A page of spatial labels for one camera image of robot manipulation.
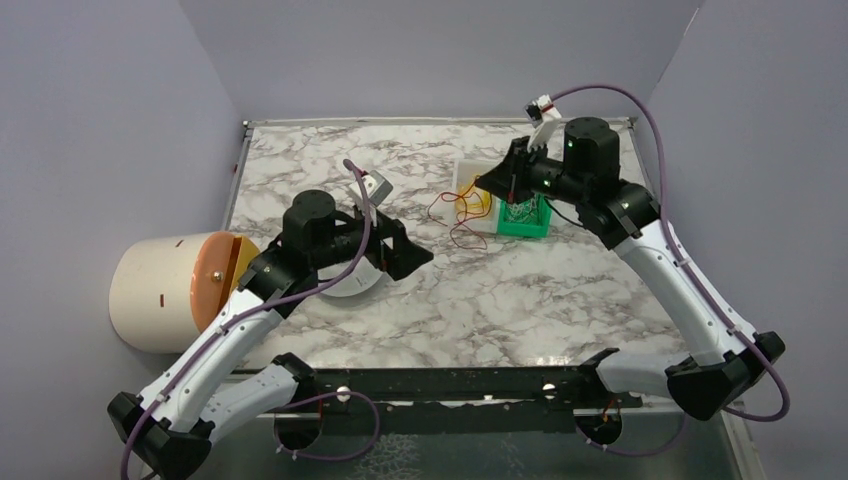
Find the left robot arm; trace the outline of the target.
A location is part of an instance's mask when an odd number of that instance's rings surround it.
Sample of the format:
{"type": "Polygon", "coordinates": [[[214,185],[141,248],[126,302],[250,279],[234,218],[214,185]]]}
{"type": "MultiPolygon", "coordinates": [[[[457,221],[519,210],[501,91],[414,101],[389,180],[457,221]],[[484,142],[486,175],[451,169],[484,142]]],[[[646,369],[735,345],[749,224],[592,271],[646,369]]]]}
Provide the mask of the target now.
{"type": "Polygon", "coordinates": [[[225,391],[236,364],[306,298],[342,280],[320,282],[322,269],[366,259],[402,280],[432,261],[404,224],[375,208],[348,215],[322,190],[297,194],[284,212],[281,233],[255,257],[198,339],[141,393],[120,392],[107,413],[125,444],[161,479],[187,479],[212,446],[250,418],[288,404],[313,379],[296,355],[277,356],[259,373],[225,391]]]}

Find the white perforated cable spool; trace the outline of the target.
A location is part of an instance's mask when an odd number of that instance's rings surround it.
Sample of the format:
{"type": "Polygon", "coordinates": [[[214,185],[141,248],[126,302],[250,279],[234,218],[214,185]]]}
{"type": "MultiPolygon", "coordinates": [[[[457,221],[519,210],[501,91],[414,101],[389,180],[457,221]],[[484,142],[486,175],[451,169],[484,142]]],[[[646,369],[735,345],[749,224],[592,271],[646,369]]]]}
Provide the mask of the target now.
{"type": "MultiPolygon", "coordinates": [[[[340,275],[348,263],[334,265],[319,271],[321,281],[330,281],[340,275]]],[[[375,287],[383,278],[383,272],[373,267],[367,259],[360,260],[354,270],[333,287],[323,290],[321,295],[328,298],[342,299],[358,296],[375,287]]]]}

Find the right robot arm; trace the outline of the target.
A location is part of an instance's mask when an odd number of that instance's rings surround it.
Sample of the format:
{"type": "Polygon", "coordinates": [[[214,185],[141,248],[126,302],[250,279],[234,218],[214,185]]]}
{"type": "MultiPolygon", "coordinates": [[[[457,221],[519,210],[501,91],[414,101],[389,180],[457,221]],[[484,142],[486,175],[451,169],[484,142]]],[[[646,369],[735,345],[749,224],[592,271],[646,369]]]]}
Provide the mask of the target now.
{"type": "Polygon", "coordinates": [[[583,227],[645,283],[688,347],[677,355],[598,354],[587,363],[589,382],[610,393],[670,398],[706,421],[751,388],[785,344],[775,332],[757,332],[709,286],[663,224],[655,197],[621,178],[619,154],[619,135],[606,121],[581,117],[564,127],[562,159],[528,136],[516,138],[475,185],[507,204],[541,196],[573,205],[583,227]]]}

